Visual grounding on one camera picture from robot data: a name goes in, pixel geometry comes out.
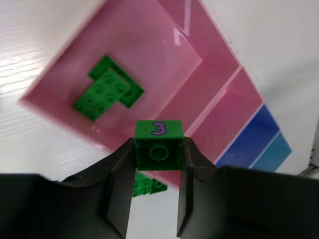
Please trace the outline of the dark green long lego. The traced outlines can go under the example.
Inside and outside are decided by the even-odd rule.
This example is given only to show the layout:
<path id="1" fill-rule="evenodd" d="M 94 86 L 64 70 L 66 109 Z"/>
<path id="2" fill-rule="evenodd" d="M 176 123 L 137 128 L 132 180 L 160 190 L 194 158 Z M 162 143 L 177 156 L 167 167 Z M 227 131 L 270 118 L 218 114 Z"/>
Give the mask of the dark green long lego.
<path id="1" fill-rule="evenodd" d="M 131 108 L 140 96 L 145 92 L 144 89 L 130 77 L 121 66 L 119 66 L 109 55 L 104 55 L 90 70 L 88 76 L 94 81 L 101 77 L 107 69 L 113 69 L 124 80 L 130 84 L 130 90 L 127 91 L 119 101 L 126 107 Z"/>
<path id="2" fill-rule="evenodd" d="M 130 84 L 109 68 L 77 98 L 72 107 L 89 120 L 95 121 L 129 89 Z"/>

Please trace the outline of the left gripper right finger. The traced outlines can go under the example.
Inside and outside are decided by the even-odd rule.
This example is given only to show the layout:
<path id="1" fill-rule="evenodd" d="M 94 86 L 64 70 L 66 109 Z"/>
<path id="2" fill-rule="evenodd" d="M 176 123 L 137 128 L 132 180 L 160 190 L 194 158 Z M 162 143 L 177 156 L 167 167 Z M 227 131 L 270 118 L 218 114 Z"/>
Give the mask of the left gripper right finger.
<path id="1" fill-rule="evenodd" d="M 217 168 L 187 137 L 176 235 L 181 239 L 316 239 L 319 182 L 231 166 Z"/>

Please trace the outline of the dark green double lego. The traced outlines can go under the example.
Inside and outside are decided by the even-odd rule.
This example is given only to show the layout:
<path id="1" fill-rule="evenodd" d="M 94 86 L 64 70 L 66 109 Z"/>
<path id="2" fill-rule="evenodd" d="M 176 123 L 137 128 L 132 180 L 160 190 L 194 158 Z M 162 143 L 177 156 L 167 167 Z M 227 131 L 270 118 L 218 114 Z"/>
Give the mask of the dark green double lego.
<path id="1" fill-rule="evenodd" d="M 167 185 L 136 172 L 132 197 L 155 194 L 167 190 Z"/>

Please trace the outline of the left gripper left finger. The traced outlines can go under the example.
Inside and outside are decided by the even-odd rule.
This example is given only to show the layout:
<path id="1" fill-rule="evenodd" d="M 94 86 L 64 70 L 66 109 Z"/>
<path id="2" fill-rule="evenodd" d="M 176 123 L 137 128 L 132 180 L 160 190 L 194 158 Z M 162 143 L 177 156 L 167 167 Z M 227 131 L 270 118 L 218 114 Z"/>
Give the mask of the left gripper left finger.
<path id="1" fill-rule="evenodd" d="M 135 180 L 134 140 L 62 181 L 0 176 L 3 239 L 124 239 Z"/>

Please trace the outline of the dark green lego with number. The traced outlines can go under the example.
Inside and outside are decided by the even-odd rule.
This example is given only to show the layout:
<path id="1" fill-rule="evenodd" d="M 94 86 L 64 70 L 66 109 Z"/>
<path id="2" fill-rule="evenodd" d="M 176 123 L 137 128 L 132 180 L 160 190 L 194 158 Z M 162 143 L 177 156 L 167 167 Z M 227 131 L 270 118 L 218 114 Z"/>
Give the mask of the dark green lego with number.
<path id="1" fill-rule="evenodd" d="M 184 131 L 179 120 L 139 120 L 134 145 L 139 171 L 181 169 Z"/>

